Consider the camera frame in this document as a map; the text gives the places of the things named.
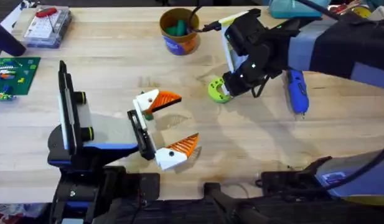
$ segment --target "orange and white object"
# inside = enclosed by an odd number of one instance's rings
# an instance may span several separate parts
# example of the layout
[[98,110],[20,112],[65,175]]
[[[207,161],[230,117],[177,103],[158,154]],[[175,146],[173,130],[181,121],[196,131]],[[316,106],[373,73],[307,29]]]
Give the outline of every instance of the orange and white object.
[[196,133],[174,144],[156,151],[156,162],[162,170],[170,169],[187,160],[197,145],[199,134]]
[[[140,121],[141,128],[148,132],[144,114],[152,114],[155,111],[178,103],[181,100],[182,98],[179,95],[169,91],[152,90],[138,95],[136,99],[133,100],[133,104],[138,120]],[[149,132],[148,135],[152,145],[154,146],[154,150],[156,151],[156,162],[162,170],[170,169],[185,162],[196,148],[197,140],[199,138],[199,134],[193,134],[185,139],[175,142],[174,144],[157,149]]]

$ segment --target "red component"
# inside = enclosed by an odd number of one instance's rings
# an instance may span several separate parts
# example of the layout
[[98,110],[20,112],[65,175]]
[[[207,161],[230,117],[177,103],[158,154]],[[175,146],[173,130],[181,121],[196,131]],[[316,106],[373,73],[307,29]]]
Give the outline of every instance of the red component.
[[46,16],[53,15],[56,12],[57,12],[57,9],[54,8],[54,7],[51,7],[51,8],[43,9],[43,10],[37,12],[35,14],[35,16],[38,17],[38,18],[43,18],[43,17],[46,17]]

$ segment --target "cup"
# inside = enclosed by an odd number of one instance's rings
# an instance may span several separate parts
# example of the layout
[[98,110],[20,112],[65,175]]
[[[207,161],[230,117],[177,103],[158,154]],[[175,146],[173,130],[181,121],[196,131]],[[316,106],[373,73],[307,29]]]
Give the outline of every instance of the cup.
[[[187,35],[177,37],[167,34],[165,29],[168,27],[176,26],[178,20],[183,20],[187,24],[191,13],[192,11],[188,9],[175,8],[168,10],[160,18],[160,29],[162,37],[166,42],[167,49],[174,55],[189,54],[196,47],[197,33],[191,32]],[[199,17],[194,14],[190,23],[194,29],[197,29],[199,27]]]
[[24,54],[26,48],[0,25],[0,50],[17,57]]

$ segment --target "green object in cup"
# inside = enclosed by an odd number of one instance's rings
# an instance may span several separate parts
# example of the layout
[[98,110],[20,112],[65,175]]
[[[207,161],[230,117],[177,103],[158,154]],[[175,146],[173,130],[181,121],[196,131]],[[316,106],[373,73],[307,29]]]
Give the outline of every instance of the green object in cup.
[[186,35],[186,23],[182,19],[178,20],[177,23],[177,37],[181,37],[183,35]]
[[169,35],[177,35],[177,27],[167,27],[166,28],[166,33]]

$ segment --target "black cable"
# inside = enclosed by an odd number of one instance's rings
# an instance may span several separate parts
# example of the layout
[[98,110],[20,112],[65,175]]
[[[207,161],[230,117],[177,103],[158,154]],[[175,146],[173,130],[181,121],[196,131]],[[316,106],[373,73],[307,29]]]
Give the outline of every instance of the black cable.
[[314,2],[312,2],[310,0],[296,0],[296,1],[298,1],[300,3],[303,3],[304,5],[306,5],[306,6],[310,7],[310,8],[313,8],[313,9],[321,12],[321,13],[329,16],[332,19],[335,19],[337,21],[340,20],[340,15],[337,15],[334,12],[330,12],[328,9],[326,9],[326,8],[324,8],[324,7],[318,5],[318,4],[316,4],[316,3],[314,3]]
[[354,181],[355,179],[357,179],[361,175],[363,175],[366,172],[368,172],[369,170],[371,170],[373,167],[377,166],[383,160],[384,160],[384,149],[376,157],[374,157],[374,159],[372,159],[370,162],[368,162],[367,164],[365,164],[364,166],[359,168],[359,170],[355,171],[353,174],[349,175],[348,177],[346,177],[346,178],[344,178],[344,179],[342,179],[336,183],[329,184],[325,187],[317,187],[317,188],[313,188],[313,189],[290,189],[290,190],[287,190],[284,192],[282,192],[282,191],[276,192],[275,194],[267,195],[264,197],[274,197],[277,195],[306,194],[306,193],[312,194],[312,193],[316,193],[316,192],[328,191],[328,190],[334,189],[336,187],[340,187],[342,185],[348,184],[351,181]]
[[201,9],[203,6],[200,6],[200,5],[197,5],[196,8],[193,9],[192,13],[190,13],[190,16],[187,20],[187,26],[188,28],[191,30],[191,31],[194,31],[194,32],[203,32],[202,30],[200,29],[194,29],[194,27],[192,26],[192,18],[193,16],[196,14],[196,12]]
[[135,213],[134,213],[134,215],[132,216],[132,219],[131,219],[131,221],[130,221],[129,224],[133,224],[133,223],[134,223],[135,218],[136,218],[136,215],[139,213],[140,210],[141,210],[141,204],[139,204],[138,209],[135,210]]
[[211,30],[221,30],[221,23],[219,23],[219,21],[213,21],[212,23],[208,24],[208,25],[204,25],[204,28],[203,29],[198,29],[198,28],[194,28],[192,26],[192,18],[193,16],[196,14],[196,12],[201,9],[203,6],[200,6],[200,5],[197,5],[196,8],[193,9],[192,13],[190,13],[190,16],[187,20],[187,27],[188,27],[188,30],[189,32],[208,32],[208,31],[211,31]]

